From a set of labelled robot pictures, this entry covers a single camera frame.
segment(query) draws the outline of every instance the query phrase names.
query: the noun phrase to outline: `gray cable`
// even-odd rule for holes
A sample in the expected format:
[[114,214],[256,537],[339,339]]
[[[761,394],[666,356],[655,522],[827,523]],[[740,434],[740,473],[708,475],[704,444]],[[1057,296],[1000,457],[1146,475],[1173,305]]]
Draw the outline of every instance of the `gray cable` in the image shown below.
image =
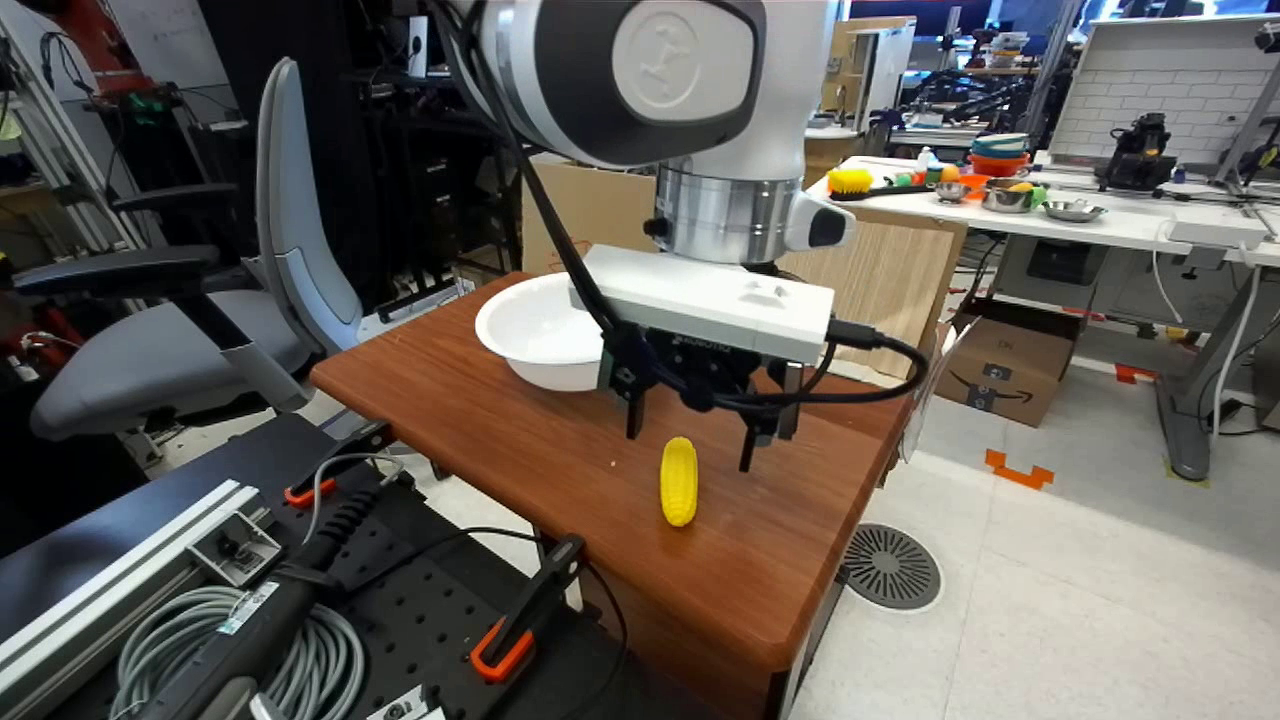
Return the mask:
[[[192,587],[128,633],[114,661],[110,720],[148,710],[243,598],[247,591],[229,583]],[[315,603],[281,672],[262,684],[262,699],[281,717],[343,720],[356,710],[362,668],[367,661],[356,627],[339,612]]]

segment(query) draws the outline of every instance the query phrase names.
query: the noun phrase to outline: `office chair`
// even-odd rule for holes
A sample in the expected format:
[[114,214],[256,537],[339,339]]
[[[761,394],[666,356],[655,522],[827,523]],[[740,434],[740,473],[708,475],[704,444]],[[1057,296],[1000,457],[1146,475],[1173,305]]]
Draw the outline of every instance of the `office chair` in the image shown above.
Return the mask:
[[304,111],[304,81],[293,58],[276,60],[256,107],[256,238],[259,282],[287,300],[296,321],[328,347],[356,347],[419,313],[432,313],[464,294],[466,282],[427,287],[427,296],[362,313],[356,287],[332,259]]
[[145,426],[199,426],[243,412],[243,400],[293,412],[293,382],[315,343],[293,328],[270,294],[205,294],[217,247],[151,247],[43,263],[16,278],[26,296],[164,296],[87,338],[32,407],[39,439],[106,435]]

